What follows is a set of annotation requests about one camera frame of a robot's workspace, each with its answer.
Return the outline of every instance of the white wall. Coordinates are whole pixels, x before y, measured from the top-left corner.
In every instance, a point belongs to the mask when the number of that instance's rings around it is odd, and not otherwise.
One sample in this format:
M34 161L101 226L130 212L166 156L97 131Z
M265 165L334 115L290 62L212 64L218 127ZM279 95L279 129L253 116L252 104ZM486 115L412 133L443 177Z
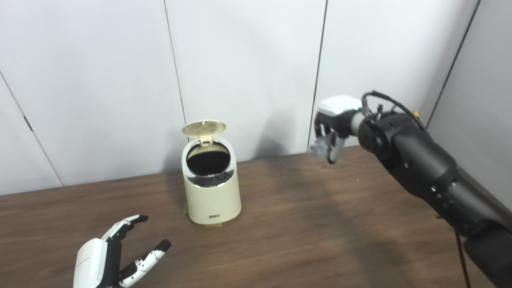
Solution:
M512 210L512 2L482 1L429 131Z
M167 0L187 122L237 160L306 152L325 2Z
M329 1L316 101L428 114L475 2ZM325 4L5 0L0 70L64 185L178 169L185 121L225 122L238 160L301 153Z
M61 186L0 76L0 195Z
M64 185L180 167L163 1L2 1L0 69Z
M377 90L418 110L426 123L476 3L330 0L315 103Z

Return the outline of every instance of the open lid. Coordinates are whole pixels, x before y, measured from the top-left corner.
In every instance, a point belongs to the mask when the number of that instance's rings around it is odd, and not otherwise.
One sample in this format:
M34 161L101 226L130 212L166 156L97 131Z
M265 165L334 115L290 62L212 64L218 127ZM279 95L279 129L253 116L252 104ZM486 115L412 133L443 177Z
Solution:
M226 130L226 124L216 120L203 120L188 124L181 132L188 137L200 138L201 146L211 144L211 137Z

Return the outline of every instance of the white robotic hand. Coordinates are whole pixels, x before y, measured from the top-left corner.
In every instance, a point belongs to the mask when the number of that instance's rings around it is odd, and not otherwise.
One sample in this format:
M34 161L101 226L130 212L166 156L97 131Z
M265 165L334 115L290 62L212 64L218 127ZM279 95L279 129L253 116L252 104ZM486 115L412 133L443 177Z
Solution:
M101 238L87 241L78 251L73 288L128 288L140 280L170 248L169 240L162 240L153 250L140 260L119 270L121 260L121 240L147 216L135 215L114 224Z
M308 148L308 152L321 159L327 159L333 164L341 154L345 140L354 135L364 119L360 108L361 101L350 96L334 96L327 98L318 105L315 117L315 142Z

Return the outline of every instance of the robotic fingertip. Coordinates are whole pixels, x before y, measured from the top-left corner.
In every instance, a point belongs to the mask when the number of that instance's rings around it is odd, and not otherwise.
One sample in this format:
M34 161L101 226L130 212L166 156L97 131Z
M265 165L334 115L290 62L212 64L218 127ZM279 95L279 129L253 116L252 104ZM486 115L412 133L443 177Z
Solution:
M163 239L158 243L153 250L167 252L171 246L171 242L167 239Z

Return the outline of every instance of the black cable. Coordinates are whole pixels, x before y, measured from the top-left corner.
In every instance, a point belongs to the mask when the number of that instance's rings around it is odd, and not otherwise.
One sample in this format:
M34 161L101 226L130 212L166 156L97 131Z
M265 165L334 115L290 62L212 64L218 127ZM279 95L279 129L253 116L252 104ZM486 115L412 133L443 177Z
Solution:
M464 252L462 251L462 243L460 241L460 236L457 232L455 232L455 238L457 239L457 250L459 252L460 265L462 266L462 272L464 274L464 280L466 281L466 287L471 288L470 276L467 273L466 259L464 258Z
M405 107L402 103L396 101L395 99L385 95L385 94L382 94L380 92L377 92L377 91L372 91L372 92L368 92L368 93L365 93L362 98L361 98L361 102L362 102L362 106L364 109L369 109L368 108L368 101L366 100L366 97L368 96L373 96L373 97L377 97L377 98L381 98L381 99L384 99L386 101L389 101L391 103L393 103L396 107L402 109L402 111L405 112L405 114L409 115L419 126L420 129L423 130L423 132L427 133L428 134L428 131L426 130L425 126L423 125L423 123L420 121L420 119L418 117L416 117L414 115L413 112L411 112L411 110L407 109L407 107Z

